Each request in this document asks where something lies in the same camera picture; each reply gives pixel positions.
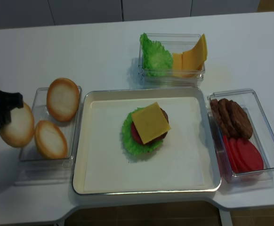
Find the stack of patties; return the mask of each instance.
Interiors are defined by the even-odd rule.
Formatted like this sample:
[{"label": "stack of patties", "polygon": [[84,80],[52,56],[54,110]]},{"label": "stack of patties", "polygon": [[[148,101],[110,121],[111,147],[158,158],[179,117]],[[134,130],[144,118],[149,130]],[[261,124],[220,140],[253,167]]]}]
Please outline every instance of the stack of patties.
[{"label": "stack of patties", "polygon": [[213,99],[210,106],[223,135],[227,138],[251,138],[253,128],[247,113],[235,101]]}]

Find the yellow cheese slice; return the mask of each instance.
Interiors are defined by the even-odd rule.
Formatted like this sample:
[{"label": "yellow cheese slice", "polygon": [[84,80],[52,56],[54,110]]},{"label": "yellow cheese slice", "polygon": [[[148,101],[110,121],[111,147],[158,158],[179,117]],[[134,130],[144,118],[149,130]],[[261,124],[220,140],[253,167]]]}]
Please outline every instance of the yellow cheese slice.
[{"label": "yellow cheese slice", "polygon": [[170,130],[169,123],[157,102],[133,113],[132,118],[143,144]]},{"label": "yellow cheese slice", "polygon": [[182,70],[182,53],[173,53],[173,76],[181,77],[181,73],[176,70]]},{"label": "yellow cheese slice", "polygon": [[198,70],[207,59],[207,44],[203,34],[197,44],[189,51],[182,54],[183,70]]}]

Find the tomato slice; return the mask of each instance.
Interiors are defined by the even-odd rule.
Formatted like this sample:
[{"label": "tomato slice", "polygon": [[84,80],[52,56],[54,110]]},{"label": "tomato slice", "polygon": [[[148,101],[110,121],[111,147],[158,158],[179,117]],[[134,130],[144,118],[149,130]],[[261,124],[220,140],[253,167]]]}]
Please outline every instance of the tomato slice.
[{"label": "tomato slice", "polygon": [[237,139],[237,150],[250,171],[263,170],[264,161],[256,147],[246,139]]},{"label": "tomato slice", "polygon": [[230,138],[230,140],[229,140],[229,149],[231,150],[231,154],[233,156],[236,167],[237,167],[239,173],[248,172],[248,171],[250,171],[250,169],[242,161],[242,159],[239,155],[239,152],[237,151],[236,143],[237,143],[236,139]]},{"label": "tomato slice", "polygon": [[229,148],[228,139],[227,139],[227,137],[225,135],[223,136],[223,142],[224,142],[224,145],[225,145],[225,149],[226,149],[226,152],[227,152],[227,156],[228,156],[228,159],[229,159],[229,163],[230,163],[231,169],[232,169],[232,171],[234,173],[238,173],[239,171],[238,171],[238,169],[236,167],[236,164],[234,162],[231,150]]}]

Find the clear plastic box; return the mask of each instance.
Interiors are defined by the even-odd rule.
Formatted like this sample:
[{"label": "clear plastic box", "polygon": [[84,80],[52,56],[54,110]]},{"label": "clear plastic box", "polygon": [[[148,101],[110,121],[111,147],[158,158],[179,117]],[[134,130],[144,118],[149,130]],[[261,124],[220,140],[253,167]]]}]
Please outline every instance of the clear plastic box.
[{"label": "clear plastic box", "polygon": [[[146,34],[152,41],[160,41],[171,54],[182,53],[192,49],[200,39],[199,34]],[[198,87],[203,81],[205,64],[201,70],[156,70],[143,68],[143,53],[140,45],[138,73],[145,88],[151,87]],[[148,76],[149,73],[157,73],[159,76]]]},{"label": "clear plastic box", "polygon": [[208,100],[220,100],[223,98],[237,102],[247,113],[253,127],[253,135],[249,141],[260,152],[264,162],[264,169],[244,173],[233,172],[223,143],[222,133],[213,119],[209,105],[210,127],[216,146],[219,167],[223,172],[222,176],[228,183],[272,179],[274,176],[274,135],[256,93],[252,89],[216,92],[210,95]]},{"label": "clear plastic box", "polygon": [[44,159],[37,151],[34,138],[31,142],[21,149],[19,160],[21,164],[25,164],[29,167],[72,167],[74,162],[74,154],[77,149],[78,135],[79,135],[79,112],[81,110],[81,88],[80,91],[80,105],[77,113],[68,122],[60,122],[55,120],[47,109],[47,91],[48,88],[39,88],[36,92],[34,102],[32,105],[32,113],[34,115],[34,126],[38,124],[40,120],[49,120],[57,125],[64,134],[68,144],[68,154],[63,159]]}]

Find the wooden floor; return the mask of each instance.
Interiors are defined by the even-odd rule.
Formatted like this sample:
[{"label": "wooden floor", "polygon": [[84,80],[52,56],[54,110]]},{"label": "wooden floor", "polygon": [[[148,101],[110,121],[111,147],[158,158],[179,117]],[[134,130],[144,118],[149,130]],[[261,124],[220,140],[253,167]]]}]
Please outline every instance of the wooden floor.
[{"label": "wooden floor", "polygon": [[[274,11],[261,0],[258,12]],[[274,208],[231,212],[233,226],[274,226]],[[218,209],[207,202],[174,202],[79,210],[67,226],[220,226]]]}]

